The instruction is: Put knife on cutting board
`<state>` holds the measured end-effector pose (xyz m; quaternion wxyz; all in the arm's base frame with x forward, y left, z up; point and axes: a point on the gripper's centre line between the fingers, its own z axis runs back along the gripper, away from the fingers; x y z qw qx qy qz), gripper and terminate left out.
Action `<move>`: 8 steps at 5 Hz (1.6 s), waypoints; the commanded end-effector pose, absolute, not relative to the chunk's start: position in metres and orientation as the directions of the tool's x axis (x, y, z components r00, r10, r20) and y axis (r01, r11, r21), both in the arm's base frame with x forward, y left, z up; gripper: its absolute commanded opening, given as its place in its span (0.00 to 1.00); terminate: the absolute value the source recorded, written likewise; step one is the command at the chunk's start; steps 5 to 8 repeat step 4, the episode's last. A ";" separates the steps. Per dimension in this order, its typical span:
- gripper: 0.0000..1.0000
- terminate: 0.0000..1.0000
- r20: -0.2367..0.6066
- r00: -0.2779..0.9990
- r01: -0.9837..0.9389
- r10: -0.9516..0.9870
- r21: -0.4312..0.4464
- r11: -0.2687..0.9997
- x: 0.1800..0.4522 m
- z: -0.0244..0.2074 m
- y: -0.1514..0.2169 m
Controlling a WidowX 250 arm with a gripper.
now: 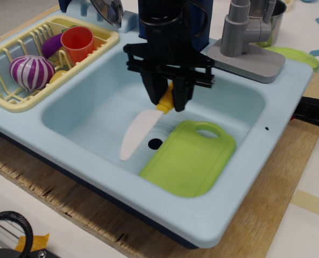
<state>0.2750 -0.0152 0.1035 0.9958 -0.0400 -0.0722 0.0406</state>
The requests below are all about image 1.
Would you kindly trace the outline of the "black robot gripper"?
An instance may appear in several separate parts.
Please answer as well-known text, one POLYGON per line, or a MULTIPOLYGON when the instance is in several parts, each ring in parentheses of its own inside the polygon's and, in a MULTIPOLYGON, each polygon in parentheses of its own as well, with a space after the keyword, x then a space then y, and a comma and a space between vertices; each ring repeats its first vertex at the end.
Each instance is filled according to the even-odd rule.
POLYGON ((127 44, 130 71, 141 74, 147 94, 157 105, 173 81, 173 101, 181 112, 192 99, 194 86, 210 88, 214 82, 211 58, 192 46, 194 35, 185 16, 140 16, 146 43, 127 44))

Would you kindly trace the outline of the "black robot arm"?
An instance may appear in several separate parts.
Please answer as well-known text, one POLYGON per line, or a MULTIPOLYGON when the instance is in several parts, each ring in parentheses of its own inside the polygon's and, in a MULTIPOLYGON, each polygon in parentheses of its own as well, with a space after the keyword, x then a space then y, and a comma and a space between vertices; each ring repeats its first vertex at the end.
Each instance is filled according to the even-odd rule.
POLYGON ((194 86, 210 88, 214 61, 201 53, 207 46, 212 1, 139 1, 139 23, 146 43, 127 44, 127 66, 138 72, 151 102, 159 104, 173 82, 173 103, 183 111, 194 86))

